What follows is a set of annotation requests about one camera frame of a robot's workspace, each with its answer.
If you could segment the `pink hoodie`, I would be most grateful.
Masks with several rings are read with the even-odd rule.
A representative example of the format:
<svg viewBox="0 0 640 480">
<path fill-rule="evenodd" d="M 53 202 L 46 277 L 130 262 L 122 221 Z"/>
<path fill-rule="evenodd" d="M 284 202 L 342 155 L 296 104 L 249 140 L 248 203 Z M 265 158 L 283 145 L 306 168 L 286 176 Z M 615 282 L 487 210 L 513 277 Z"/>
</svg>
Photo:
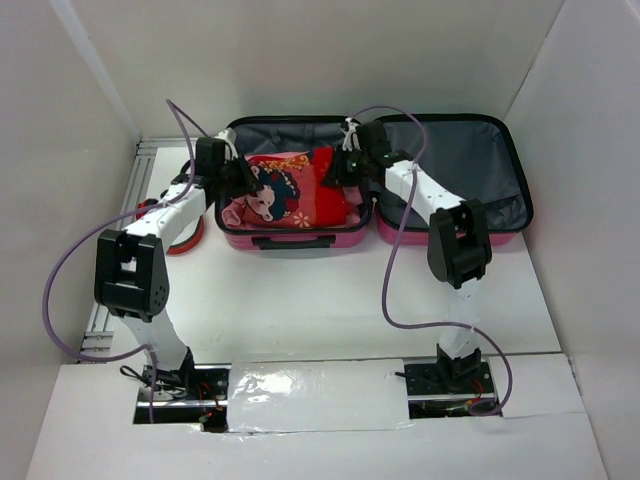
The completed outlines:
<svg viewBox="0 0 640 480">
<path fill-rule="evenodd" d="M 233 229 L 294 229 L 353 226 L 363 203 L 357 188 L 320 189 L 294 198 L 271 190 L 234 199 L 222 210 L 223 225 Z"/>
</svg>

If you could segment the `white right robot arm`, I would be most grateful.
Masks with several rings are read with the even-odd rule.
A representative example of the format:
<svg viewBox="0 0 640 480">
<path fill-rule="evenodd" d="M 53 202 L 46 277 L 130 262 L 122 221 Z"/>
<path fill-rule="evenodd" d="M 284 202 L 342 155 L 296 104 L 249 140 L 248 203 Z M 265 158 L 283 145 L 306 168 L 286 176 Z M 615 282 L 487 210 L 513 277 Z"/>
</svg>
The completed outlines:
<svg viewBox="0 0 640 480">
<path fill-rule="evenodd" d="M 439 184 L 420 166 L 427 150 L 428 133 L 416 117 L 422 137 L 416 155 L 394 150 L 384 124 L 361 123 L 353 117 L 342 121 L 342 144 L 334 149 L 326 186 L 352 186 L 370 179 L 405 202 L 396 240 L 383 276 L 381 309 L 387 323 L 401 330 L 444 327 L 451 330 L 436 345 L 436 377 L 430 383 L 448 392 L 460 391 L 469 383 L 481 363 L 476 337 L 474 295 L 492 260 L 492 249 L 484 204 L 466 200 Z M 450 286 L 448 321 L 401 324 L 391 318 L 388 290 L 409 213 L 415 211 L 428 226 L 426 260 L 433 277 Z"/>
</svg>

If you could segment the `pink hard-shell suitcase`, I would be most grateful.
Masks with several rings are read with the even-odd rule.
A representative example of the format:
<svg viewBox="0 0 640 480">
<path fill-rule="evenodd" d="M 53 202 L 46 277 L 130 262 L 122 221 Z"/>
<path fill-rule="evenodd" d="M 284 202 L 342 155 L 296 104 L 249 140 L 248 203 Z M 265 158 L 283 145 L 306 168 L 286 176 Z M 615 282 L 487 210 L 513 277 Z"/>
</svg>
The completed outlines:
<svg viewBox="0 0 640 480">
<path fill-rule="evenodd" d="M 491 116 L 473 113 L 419 114 L 428 133 L 421 168 L 442 186 L 485 206 L 492 245 L 509 242 L 534 216 L 533 203 L 512 136 L 506 125 Z M 404 115 L 381 117 L 394 149 L 416 155 L 422 145 L 418 127 Z M 337 115 L 250 116 L 229 124 L 236 150 L 253 154 L 305 153 L 316 147 L 337 146 L 344 135 Z M 360 243 L 369 221 L 376 222 L 382 239 L 396 240 L 405 202 L 379 184 L 360 187 L 360 221 L 342 228 L 240 230 L 223 225 L 222 210 L 232 200 L 221 197 L 215 221 L 227 242 L 238 250 L 350 248 Z M 428 227 L 416 212 L 409 215 L 401 243 L 424 245 Z"/>
</svg>

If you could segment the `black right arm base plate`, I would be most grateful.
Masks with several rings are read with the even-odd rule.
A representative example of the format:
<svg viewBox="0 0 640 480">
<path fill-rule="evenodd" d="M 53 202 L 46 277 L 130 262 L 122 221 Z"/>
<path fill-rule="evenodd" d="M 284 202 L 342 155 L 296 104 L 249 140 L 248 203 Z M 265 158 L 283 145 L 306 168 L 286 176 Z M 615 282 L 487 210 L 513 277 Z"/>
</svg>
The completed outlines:
<svg viewBox="0 0 640 480">
<path fill-rule="evenodd" d="M 491 412 L 499 404 L 486 361 L 476 372 L 456 380 L 442 380 L 435 363 L 405 363 L 394 375 L 405 382 L 412 420 L 469 417 Z"/>
</svg>

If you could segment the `red black headphones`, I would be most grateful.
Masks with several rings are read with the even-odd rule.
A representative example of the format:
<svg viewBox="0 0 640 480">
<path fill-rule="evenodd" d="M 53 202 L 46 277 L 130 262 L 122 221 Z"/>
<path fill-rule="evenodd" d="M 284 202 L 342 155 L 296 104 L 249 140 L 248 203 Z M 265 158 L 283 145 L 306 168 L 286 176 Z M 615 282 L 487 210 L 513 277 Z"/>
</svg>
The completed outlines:
<svg viewBox="0 0 640 480">
<path fill-rule="evenodd" d="M 164 252 L 167 252 L 194 231 L 204 213 L 204 198 L 191 193 L 176 204 L 158 204 L 157 208 L 131 223 L 126 232 L 137 237 L 152 235 L 161 240 Z"/>
</svg>

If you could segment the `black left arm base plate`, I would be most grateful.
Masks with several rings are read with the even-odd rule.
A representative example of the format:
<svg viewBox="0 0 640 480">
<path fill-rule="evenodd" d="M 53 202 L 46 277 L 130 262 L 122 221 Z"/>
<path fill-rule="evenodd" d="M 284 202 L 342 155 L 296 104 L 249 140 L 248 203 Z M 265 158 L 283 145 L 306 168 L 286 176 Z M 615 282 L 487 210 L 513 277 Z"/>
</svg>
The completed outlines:
<svg viewBox="0 0 640 480">
<path fill-rule="evenodd" d="M 119 373 L 138 383 L 134 424 L 194 424 L 204 432 L 225 433 L 230 370 L 230 365 L 196 365 L 183 386 L 158 377 L 154 393 L 150 366 L 139 373 L 124 365 Z"/>
</svg>

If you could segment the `red patterned blanket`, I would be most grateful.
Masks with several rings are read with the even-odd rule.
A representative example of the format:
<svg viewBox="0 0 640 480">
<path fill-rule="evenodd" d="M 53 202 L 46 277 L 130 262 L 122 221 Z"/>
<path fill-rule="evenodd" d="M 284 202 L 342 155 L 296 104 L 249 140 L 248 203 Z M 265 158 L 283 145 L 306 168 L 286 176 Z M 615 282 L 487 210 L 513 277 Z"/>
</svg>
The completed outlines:
<svg viewBox="0 0 640 480">
<path fill-rule="evenodd" d="M 248 163 L 262 185 L 255 193 L 271 190 L 274 194 L 290 194 L 294 198 L 313 195 L 326 188 L 321 180 L 331 166 L 333 149 L 320 147 L 305 153 L 253 155 Z"/>
</svg>

